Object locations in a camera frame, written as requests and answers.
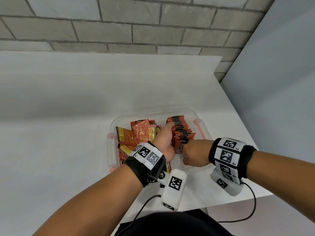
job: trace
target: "plastic container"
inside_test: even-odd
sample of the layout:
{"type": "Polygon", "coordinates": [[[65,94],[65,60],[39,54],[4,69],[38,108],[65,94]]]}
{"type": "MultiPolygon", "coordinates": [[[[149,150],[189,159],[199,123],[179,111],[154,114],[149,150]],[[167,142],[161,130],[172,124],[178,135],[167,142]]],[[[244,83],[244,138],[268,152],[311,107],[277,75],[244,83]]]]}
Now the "plastic container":
{"type": "MultiPolygon", "coordinates": [[[[115,119],[110,127],[111,133],[107,135],[107,156],[108,156],[108,166],[110,171],[113,172],[120,166],[119,160],[119,150],[117,149],[117,134],[116,127],[123,127],[127,129],[131,129],[130,122],[137,121],[142,119],[155,119],[157,125],[161,125],[162,127],[165,125],[167,117],[176,116],[176,115],[184,115],[185,120],[192,130],[195,132],[194,139],[210,139],[212,140],[204,122],[202,119],[199,119],[197,114],[190,109],[179,109],[172,111],[161,111],[147,114],[139,114],[133,116],[120,117],[115,119]]],[[[181,154],[176,154],[174,158],[171,160],[172,169],[183,170],[187,173],[201,171],[203,167],[191,167],[185,166],[182,161],[183,157],[181,154]]]]}

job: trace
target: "forearm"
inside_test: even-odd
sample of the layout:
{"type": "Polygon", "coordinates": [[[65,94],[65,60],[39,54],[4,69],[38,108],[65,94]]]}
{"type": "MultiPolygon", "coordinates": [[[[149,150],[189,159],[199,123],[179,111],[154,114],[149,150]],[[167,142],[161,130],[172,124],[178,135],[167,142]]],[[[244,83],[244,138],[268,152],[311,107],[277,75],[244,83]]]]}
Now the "forearm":
{"type": "Polygon", "coordinates": [[[141,190],[136,175],[122,165],[65,203],[34,236],[110,235],[141,190]]]}
{"type": "Polygon", "coordinates": [[[247,177],[315,222],[315,164],[255,151],[247,177]]]}

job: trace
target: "person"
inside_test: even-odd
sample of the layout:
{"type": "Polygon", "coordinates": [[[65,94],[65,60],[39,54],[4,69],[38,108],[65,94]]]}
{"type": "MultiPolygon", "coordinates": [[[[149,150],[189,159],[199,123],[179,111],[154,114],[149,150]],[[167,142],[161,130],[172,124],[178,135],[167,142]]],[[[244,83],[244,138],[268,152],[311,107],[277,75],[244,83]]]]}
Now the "person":
{"type": "MultiPolygon", "coordinates": [[[[152,142],[170,161],[173,122],[152,142]]],[[[213,141],[191,140],[183,148],[183,163],[194,167],[210,164],[213,141]]],[[[254,151],[247,164],[247,178],[269,190],[307,218],[315,222],[315,164],[254,151]]],[[[117,170],[88,187],[59,208],[35,233],[44,235],[111,235],[139,195],[143,185],[131,168],[123,164],[117,170]]],[[[138,218],[121,235],[231,235],[205,213],[156,212],[138,218]]]]}

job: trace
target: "backsplash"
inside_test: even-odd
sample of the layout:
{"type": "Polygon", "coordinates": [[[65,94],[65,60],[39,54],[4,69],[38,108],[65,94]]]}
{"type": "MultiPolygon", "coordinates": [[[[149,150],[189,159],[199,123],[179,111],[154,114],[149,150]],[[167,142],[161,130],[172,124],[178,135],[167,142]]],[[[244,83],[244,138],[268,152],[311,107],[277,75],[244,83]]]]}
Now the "backsplash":
{"type": "Polygon", "coordinates": [[[222,55],[221,81],[274,0],[0,0],[0,50],[222,55]]]}

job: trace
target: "stack of packets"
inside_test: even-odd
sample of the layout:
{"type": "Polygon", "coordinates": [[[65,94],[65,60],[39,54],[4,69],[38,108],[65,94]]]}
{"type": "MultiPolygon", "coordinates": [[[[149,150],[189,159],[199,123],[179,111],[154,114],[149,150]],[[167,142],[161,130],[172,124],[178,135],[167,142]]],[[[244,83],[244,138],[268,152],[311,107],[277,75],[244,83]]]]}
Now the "stack of packets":
{"type": "Polygon", "coordinates": [[[166,123],[168,122],[174,122],[174,127],[172,128],[172,146],[174,147],[174,151],[176,153],[180,153],[183,146],[194,138],[195,133],[188,128],[184,115],[168,117],[166,123]]]}
{"type": "MultiPolygon", "coordinates": [[[[132,130],[116,127],[117,138],[118,138],[118,149],[120,164],[128,158],[128,154],[139,144],[153,141],[156,134],[162,129],[161,125],[157,125],[155,120],[138,120],[130,122],[132,130]]],[[[166,163],[165,171],[171,172],[171,164],[166,163]]]]}

